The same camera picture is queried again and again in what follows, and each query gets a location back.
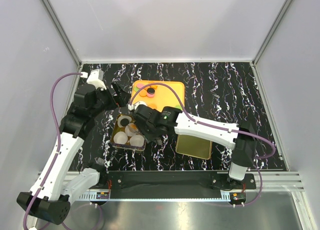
white cup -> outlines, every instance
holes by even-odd
[[[125,127],[125,126],[123,126],[123,125],[121,124],[121,121],[122,121],[123,119],[128,119],[129,123],[131,123],[131,121],[132,121],[132,118],[131,118],[130,116],[126,116],[126,115],[120,116],[120,117],[118,118],[118,122],[117,122],[117,123],[118,123],[118,126],[119,126],[120,128]]]
[[[133,129],[130,129],[129,125],[127,125],[124,129],[125,134],[127,134],[129,137],[132,137],[134,135],[136,135],[135,132],[132,131]]]
[[[137,134],[130,138],[130,145],[135,147],[142,147],[145,143],[145,139],[143,136]]]
[[[116,144],[126,144],[126,142],[128,141],[128,136],[125,132],[117,132],[113,137],[113,141]]]

paper cup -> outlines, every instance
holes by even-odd
[[[128,141],[128,136],[125,134],[125,132],[118,132],[113,137],[113,141],[116,144],[126,144],[126,142]]]
[[[138,134],[131,137],[129,142],[131,146],[142,147],[145,143],[145,139],[143,136]]]
[[[129,127],[129,125],[125,127],[124,131],[125,131],[125,134],[127,134],[129,137],[132,137],[137,134],[136,132],[133,131],[132,128]]]
[[[127,126],[132,121],[132,118],[130,116],[122,115],[118,118],[118,126],[120,128],[123,128]]]

white wall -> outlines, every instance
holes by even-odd
[[[0,225],[22,229],[16,203],[29,191],[55,141],[51,86],[76,65],[40,0],[0,0]],[[57,87],[61,117],[72,77]]]
[[[82,60],[251,60],[285,0],[50,0]]]
[[[257,65],[292,170],[320,224],[320,5],[295,0]]]

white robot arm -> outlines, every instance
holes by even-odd
[[[83,192],[92,186],[102,187],[107,182],[106,168],[94,163],[87,166],[68,184],[63,185],[72,160],[95,125],[95,117],[107,110],[125,107],[130,99],[130,94],[125,93],[116,83],[112,83],[116,92],[116,95],[112,96],[102,77],[101,70],[93,70],[86,84],[77,89],[67,115],[63,117],[59,127],[60,151],[57,153],[57,140],[35,184],[29,192],[19,194],[17,203],[26,210],[31,199],[41,189],[29,212],[31,216],[59,225],[67,217],[70,206]],[[56,161],[50,174],[46,176],[55,156]]]

black bracket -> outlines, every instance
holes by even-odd
[[[74,93],[67,115],[61,120],[60,132],[72,134],[74,138],[87,138],[95,126],[95,117],[107,110],[125,107],[130,100],[130,94],[113,82],[112,88],[116,95],[112,96],[109,89],[96,89],[91,84],[80,86]]]
[[[229,179],[228,173],[216,172],[211,174],[211,183],[214,189],[219,190],[242,190],[245,184],[245,189],[257,189],[255,177],[253,174],[246,174],[244,179],[240,181],[233,181]]]
[[[124,175],[118,171],[107,172],[108,180],[111,180],[112,189],[121,189],[124,182]]]
[[[31,193],[21,192],[19,193],[16,202],[23,210],[26,210],[32,198],[33,196]],[[36,198],[29,215],[59,225],[66,219],[70,211],[70,202],[68,201],[68,198],[69,195],[61,195],[57,201]]]
[[[182,113],[180,109],[166,106],[162,112],[151,109],[145,105],[139,105],[133,112],[134,124],[140,130],[146,141],[156,141],[164,134],[174,134],[176,120]]]
[[[255,134],[255,130],[250,122],[243,122],[239,126],[239,130]],[[255,138],[238,134],[235,139],[235,147],[232,151],[231,162],[242,167],[252,168],[257,148]]]

